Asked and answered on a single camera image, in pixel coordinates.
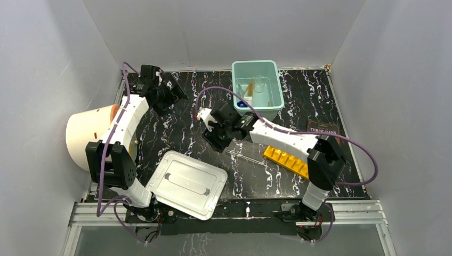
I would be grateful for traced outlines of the blue capped glass tube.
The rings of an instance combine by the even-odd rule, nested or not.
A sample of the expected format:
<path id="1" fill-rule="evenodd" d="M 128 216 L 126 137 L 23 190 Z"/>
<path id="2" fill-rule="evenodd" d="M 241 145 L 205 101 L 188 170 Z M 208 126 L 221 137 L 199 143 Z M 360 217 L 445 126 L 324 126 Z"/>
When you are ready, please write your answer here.
<path id="1" fill-rule="evenodd" d="M 237 102 L 237 107 L 240 107 L 240 108 L 247 108 L 248 105 L 245 104 L 243 101 L 239 101 L 239 102 Z"/>

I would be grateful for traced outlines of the clear glass test tube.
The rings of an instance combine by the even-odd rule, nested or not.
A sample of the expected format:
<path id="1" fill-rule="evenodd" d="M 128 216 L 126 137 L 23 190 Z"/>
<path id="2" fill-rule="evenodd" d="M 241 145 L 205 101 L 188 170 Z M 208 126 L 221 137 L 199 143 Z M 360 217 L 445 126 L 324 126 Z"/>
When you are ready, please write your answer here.
<path id="1" fill-rule="evenodd" d="M 225 153 L 226 153 L 226 154 L 229 154 L 229 155 L 231 155 L 231 156 L 240 158 L 240 159 L 242 159 L 242 160 L 244 160 L 244 161 L 253 163 L 253 164 L 258 164 L 258 165 L 265 166 L 265 164 L 264 164 L 262 161 L 258 161 L 258 160 L 256 160 L 256 159 L 253 159 L 253 158 L 251 158 L 251 157 L 245 156 L 245 155 L 243 155 L 243 154 L 237 153 L 237 152 L 232 151 L 232 150 L 226 149 L 226 150 L 225 150 Z"/>

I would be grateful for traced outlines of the clear glass beaker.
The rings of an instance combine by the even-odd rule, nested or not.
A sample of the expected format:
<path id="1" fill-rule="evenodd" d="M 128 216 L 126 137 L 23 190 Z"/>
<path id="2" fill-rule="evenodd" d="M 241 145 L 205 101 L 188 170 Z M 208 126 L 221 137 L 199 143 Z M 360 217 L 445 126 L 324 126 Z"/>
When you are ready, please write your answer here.
<path id="1" fill-rule="evenodd" d="M 263 93 L 265 90 L 265 77 L 256 76 L 254 79 L 254 93 Z"/>

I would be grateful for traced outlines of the white bin lid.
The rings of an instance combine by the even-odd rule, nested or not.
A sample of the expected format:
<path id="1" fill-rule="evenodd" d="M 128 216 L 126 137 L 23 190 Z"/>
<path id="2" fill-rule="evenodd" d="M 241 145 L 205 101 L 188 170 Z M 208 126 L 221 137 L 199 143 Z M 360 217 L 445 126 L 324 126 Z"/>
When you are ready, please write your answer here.
<path id="1" fill-rule="evenodd" d="M 212 217 L 227 179 L 221 168 L 168 151 L 146 188 L 158 202 L 205 221 Z"/>

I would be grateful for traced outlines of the metal crucible tongs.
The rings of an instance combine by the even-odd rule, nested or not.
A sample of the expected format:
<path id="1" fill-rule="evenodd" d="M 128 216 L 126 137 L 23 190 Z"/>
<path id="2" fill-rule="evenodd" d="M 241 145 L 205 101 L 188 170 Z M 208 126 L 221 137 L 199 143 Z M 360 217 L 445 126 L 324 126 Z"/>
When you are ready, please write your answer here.
<path id="1" fill-rule="evenodd" d="M 252 102 L 253 97 L 248 96 L 247 87 L 248 85 L 245 84 L 238 84 L 237 85 L 237 93 L 248 103 Z"/>

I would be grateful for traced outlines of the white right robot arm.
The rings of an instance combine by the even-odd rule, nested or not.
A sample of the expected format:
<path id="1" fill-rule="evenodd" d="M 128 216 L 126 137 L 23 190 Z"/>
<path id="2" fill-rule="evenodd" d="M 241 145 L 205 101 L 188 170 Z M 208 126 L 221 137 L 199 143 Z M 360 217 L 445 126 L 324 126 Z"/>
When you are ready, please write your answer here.
<path id="1" fill-rule="evenodd" d="M 345 156 L 330 135 L 304 135 L 258 117 L 243 115 L 228 104 L 218 109 L 201 108 L 195 115 L 206 129 L 203 138 L 214 151 L 223 152 L 232 140 L 246 140 L 280 149 L 307 165 L 309 184 L 302 200 L 275 213 L 284 222 L 314 221 L 345 166 Z"/>

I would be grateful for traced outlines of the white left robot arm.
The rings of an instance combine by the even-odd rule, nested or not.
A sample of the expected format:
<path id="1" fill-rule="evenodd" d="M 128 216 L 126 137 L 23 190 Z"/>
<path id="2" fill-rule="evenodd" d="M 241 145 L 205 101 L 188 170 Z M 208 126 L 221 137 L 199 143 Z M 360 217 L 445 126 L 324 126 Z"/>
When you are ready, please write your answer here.
<path id="1" fill-rule="evenodd" d="M 130 146 L 149 109 L 159 116 L 166 115 L 175 103 L 187 99 L 187 95 L 170 73 L 157 66 L 142 65 L 133 74 L 123 69 L 123 79 L 125 94 L 118 112 L 105 133 L 85 147 L 88 170 L 99 189 L 96 214 L 101 216 L 104 212 L 102 199 L 108 188 L 117 193 L 111 203 L 122 203 L 144 221 L 153 222 L 159 216 L 157 200 L 155 194 L 138 180 Z"/>

